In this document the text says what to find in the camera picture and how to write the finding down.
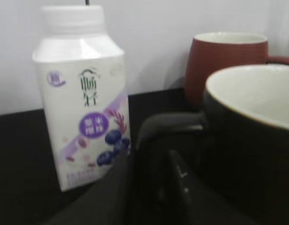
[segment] brown mug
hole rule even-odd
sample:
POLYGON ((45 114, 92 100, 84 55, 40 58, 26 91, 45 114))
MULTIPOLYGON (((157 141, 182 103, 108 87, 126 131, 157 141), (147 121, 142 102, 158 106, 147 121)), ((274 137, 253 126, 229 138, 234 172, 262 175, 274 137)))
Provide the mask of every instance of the brown mug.
POLYGON ((194 37, 185 76, 185 96, 200 107, 207 78, 232 66, 279 63, 289 65, 289 57, 269 56, 268 40, 253 33, 217 32, 194 37))

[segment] table surface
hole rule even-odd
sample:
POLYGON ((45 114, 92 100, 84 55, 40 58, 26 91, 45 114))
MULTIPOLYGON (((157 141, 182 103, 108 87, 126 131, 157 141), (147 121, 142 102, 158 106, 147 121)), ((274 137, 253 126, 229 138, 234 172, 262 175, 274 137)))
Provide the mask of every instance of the table surface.
MULTIPOLYGON (((132 144, 147 117, 192 110, 182 89, 129 96, 129 108, 132 144)), ((0 224, 40 224, 91 185, 60 191, 43 110, 0 116, 0 224)))

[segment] black mug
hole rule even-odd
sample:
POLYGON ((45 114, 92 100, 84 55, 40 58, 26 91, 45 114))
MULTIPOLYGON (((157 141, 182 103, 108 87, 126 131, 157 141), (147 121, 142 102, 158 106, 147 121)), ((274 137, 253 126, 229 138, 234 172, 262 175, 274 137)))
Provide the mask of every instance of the black mug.
POLYGON ((155 115, 138 143, 156 134, 215 135, 201 171, 221 194, 267 224, 289 224, 289 67, 239 66, 212 74, 203 111, 155 115))

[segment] white cap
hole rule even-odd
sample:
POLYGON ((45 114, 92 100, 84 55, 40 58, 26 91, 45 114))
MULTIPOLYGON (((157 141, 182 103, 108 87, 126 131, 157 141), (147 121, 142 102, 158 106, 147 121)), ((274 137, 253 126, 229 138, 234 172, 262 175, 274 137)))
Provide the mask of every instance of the white cap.
POLYGON ((81 34, 105 31, 104 10, 101 6, 43 7, 44 22, 50 32, 81 34))

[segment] product label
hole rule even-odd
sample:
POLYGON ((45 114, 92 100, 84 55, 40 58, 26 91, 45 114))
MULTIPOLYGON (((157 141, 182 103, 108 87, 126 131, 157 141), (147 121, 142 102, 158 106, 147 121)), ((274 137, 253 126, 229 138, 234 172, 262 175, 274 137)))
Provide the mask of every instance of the product label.
POLYGON ((130 146, 123 58, 38 69, 61 190, 100 179, 130 146))

